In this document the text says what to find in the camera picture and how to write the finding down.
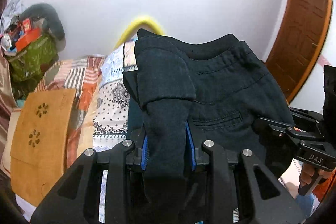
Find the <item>person's right hand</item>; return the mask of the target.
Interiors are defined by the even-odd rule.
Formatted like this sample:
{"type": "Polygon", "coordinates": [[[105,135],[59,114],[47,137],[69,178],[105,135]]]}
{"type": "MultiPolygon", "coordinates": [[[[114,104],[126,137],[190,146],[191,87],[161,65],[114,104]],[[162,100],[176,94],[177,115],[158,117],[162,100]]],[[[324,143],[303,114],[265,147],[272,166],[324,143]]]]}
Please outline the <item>person's right hand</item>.
{"type": "MultiPolygon", "coordinates": [[[[304,163],[302,166],[300,176],[299,176],[299,183],[300,183],[299,186],[303,187],[306,184],[310,184],[315,172],[316,170],[314,166],[308,163],[304,163]]],[[[333,172],[327,172],[325,170],[318,169],[318,174],[322,176],[323,179],[327,179],[333,174],[333,172]]]]}

